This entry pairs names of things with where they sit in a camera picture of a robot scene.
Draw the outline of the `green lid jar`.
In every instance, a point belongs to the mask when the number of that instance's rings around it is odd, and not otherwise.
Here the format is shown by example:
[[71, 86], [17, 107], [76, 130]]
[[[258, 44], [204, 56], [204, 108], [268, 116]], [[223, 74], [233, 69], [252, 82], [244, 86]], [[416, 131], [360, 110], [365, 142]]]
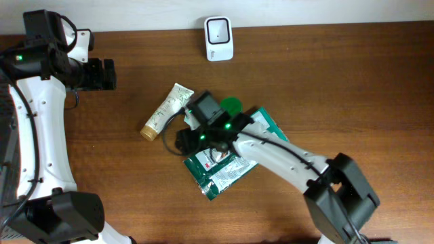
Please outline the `green lid jar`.
[[243, 111], [242, 102], [236, 97], [225, 98], [221, 101], [220, 105], [231, 117]]

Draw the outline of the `green 3M gloves package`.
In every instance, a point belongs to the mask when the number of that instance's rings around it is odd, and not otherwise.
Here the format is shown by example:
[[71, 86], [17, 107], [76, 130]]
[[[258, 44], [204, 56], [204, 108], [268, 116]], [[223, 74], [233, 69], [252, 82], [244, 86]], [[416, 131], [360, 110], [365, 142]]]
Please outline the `green 3M gloves package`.
[[224, 192], [258, 163], [231, 152], [205, 149], [184, 160], [201, 192], [211, 201]]

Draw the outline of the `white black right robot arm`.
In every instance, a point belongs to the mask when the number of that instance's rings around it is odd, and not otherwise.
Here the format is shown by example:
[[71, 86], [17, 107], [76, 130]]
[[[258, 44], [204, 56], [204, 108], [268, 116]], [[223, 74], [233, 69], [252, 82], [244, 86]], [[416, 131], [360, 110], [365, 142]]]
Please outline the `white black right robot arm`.
[[356, 162], [339, 153], [330, 159], [292, 144], [263, 108], [243, 112], [238, 100], [219, 103], [210, 92], [175, 110], [189, 126], [176, 134], [175, 154], [205, 195], [214, 199], [261, 165], [304, 197], [320, 243], [371, 243], [361, 233], [380, 205]]

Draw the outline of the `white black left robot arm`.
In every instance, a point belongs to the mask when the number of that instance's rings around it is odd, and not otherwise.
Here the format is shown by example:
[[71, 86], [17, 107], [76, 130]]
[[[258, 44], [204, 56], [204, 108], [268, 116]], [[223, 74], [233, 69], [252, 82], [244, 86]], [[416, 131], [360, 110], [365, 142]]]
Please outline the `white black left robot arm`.
[[94, 34], [45, 9], [25, 12], [25, 38], [1, 52], [1, 240], [132, 243], [80, 192], [68, 161], [67, 93], [114, 90], [111, 59], [90, 58]]

